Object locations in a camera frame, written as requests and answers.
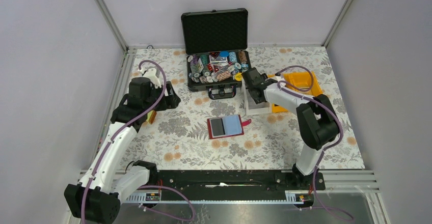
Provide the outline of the white plastic bin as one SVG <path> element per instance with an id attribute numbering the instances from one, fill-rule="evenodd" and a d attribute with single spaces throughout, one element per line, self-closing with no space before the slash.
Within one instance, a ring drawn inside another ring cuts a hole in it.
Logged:
<path id="1" fill-rule="evenodd" d="M 242 81 L 241 89 L 244 95 L 244 105 L 245 105 L 247 116 L 270 114 L 272 112 L 271 105 L 268 102 L 263 102 L 258 104 L 255 103 L 248 89 L 246 88 L 246 84 L 244 81 Z"/>

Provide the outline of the yellow bin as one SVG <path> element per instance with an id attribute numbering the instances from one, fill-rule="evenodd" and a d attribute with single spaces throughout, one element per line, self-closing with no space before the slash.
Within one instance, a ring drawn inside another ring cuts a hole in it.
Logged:
<path id="1" fill-rule="evenodd" d="M 318 96 L 322 94 L 322 90 L 315 77 L 311 72 L 312 78 L 308 72 L 293 72 L 284 74 L 283 77 L 288 82 L 287 88 L 310 96 Z"/>
<path id="2" fill-rule="evenodd" d="M 280 76 L 271 75 L 267 81 L 275 81 L 265 89 L 265 99 L 272 106 L 273 113 L 288 111 L 296 114 L 296 108 L 301 101 L 298 92 L 292 90 L 291 75 L 281 74 Z"/>

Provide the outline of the red leather card holder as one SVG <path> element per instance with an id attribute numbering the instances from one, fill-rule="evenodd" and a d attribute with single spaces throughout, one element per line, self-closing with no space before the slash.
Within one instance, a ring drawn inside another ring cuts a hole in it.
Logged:
<path id="1" fill-rule="evenodd" d="M 209 139 L 219 139 L 219 138 L 227 138 L 227 137 L 244 135 L 245 133 L 244 127 L 248 126 L 252 122 L 251 119 L 247 119 L 243 121 L 240 115 L 230 115 L 230 116 L 217 117 L 217 118 L 223 119 L 225 135 L 219 137 L 213 137 L 211 135 L 210 120 L 215 118 L 209 118 L 207 119 Z"/>

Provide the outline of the black credit card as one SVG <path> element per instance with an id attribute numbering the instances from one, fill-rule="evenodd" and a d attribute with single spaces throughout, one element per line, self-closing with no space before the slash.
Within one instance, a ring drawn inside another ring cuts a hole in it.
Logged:
<path id="1" fill-rule="evenodd" d="M 225 135 L 224 123 L 222 118 L 215 118 L 210 120 L 211 135 L 219 137 Z"/>

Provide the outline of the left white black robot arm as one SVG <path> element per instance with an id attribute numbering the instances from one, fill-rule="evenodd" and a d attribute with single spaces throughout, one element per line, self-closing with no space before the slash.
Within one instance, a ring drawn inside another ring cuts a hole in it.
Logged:
<path id="1" fill-rule="evenodd" d="M 170 81 L 156 86 L 154 78 L 137 77 L 113 111 L 106 138 L 90 168 L 77 184 L 68 184 L 64 197 L 72 215 L 82 223 L 113 223 L 120 206 L 139 187 L 157 185 L 155 163 L 137 160 L 130 171 L 114 179 L 116 167 L 137 136 L 148 113 L 174 109 L 180 103 Z"/>

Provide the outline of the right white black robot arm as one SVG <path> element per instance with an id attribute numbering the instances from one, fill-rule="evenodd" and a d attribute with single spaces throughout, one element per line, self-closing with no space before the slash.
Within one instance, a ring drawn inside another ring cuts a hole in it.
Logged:
<path id="1" fill-rule="evenodd" d="M 312 183 L 312 175 L 317 171 L 323 154 L 343 139 L 343 128 L 329 101 L 320 94 L 307 95 L 291 85 L 277 73 L 273 77 L 261 74 L 251 68 L 242 74 L 245 87 L 256 104 L 267 102 L 278 105 L 296 115 L 300 135 L 304 142 L 299 159 L 292 175 L 296 188 L 305 189 Z"/>

